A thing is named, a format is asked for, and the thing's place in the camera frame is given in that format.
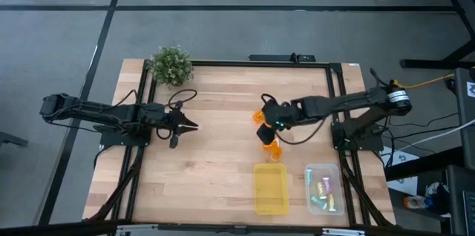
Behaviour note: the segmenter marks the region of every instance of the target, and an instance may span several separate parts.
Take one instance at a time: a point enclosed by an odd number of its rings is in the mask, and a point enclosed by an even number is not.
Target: table leg
[[[455,69],[455,68],[471,68],[475,66],[475,62],[459,62],[470,53],[475,51],[475,41],[470,40],[463,46],[456,49],[442,60],[418,60],[418,59],[402,59],[399,64],[402,68],[427,68],[427,69]]]

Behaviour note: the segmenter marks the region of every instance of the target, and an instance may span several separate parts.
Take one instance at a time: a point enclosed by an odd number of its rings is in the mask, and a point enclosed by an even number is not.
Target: metal stand
[[[475,62],[460,62],[461,59],[475,51],[475,32],[465,15],[465,11],[460,6],[458,0],[451,0],[452,6],[455,7],[460,20],[470,35],[470,40],[463,46],[456,49],[453,53],[441,60],[419,60],[419,59],[402,59],[399,64],[402,68],[426,68],[426,69],[447,69],[455,68],[471,68],[475,66]]]
[[[19,137],[15,137],[4,132],[0,132],[0,146],[3,143],[11,143],[21,147],[26,147],[28,145],[27,140],[20,139]]]

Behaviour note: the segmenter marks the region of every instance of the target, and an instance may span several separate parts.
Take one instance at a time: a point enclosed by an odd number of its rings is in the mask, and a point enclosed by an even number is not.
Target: white cable
[[[436,138],[438,138],[438,137],[443,137],[443,136],[445,136],[445,135],[449,135],[449,134],[452,133],[452,132],[459,131],[459,130],[462,129],[462,128],[468,127],[469,125],[471,125],[471,124],[473,124],[473,123],[475,123],[475,119],[471,120],[470,122],[468,122],[468,123],[466,123],[466,124],[464,124],[464,125],[459,126],[458,128],[454,128],[454,129],[452,129],[451,131],[447,131],[447,132],[445,132],[445,133],[442,133],[442,134],[439,134],[439,135],[436,135],[436,136],[428,137],[427,139],[423,139],[423,140],[420,140],[420,141],[418,141],[418,142],[415,142],[415,143],[413,143],[413,144],[411,144],[411,145],[407,145],[407,146],[405,146],[405,147],[402,147],[402,148],[400,148],[400,149],[397,149],[397,151],[402,151],[402,150],[405,150],[406,148],[411,147],[412,145],[416,145],[416,144],[423,143],[423,142],[426,142],[426,141],[429,141],[429,140],[434,140],[434,139],[436,139]]]

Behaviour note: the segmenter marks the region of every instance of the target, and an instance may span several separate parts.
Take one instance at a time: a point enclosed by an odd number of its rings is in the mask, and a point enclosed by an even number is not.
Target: small bottle
[[[430,198],[416,195],[404,197],[403,204],[407,209],[427,209],[433,205],[433,201]]]

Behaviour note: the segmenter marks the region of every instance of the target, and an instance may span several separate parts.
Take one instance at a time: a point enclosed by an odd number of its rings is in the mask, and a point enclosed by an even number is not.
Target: orange object
[[[277,146],[277,148],[273,148],[270,151],[270,159],[274,162],[277,162],[281,159],[282,157],[282,148]]]
[[[274,140],[269,145],[262,145],[262,149],[264,151],[271,151],[272,149],[279,148],[279,144],[277,144],[277,140]]]
[[[282,148],[279,147],[279,142],[275,139],[269,145],[262,145],[264,151],[270,152],[270,159],[274,162],[277,162],[282,157]]]
[[[259,110],[259,111],[255,112],[254,115],[252,115],[252,118],[256,122],[263,122],[264,121],[264,114],[261,110]]]

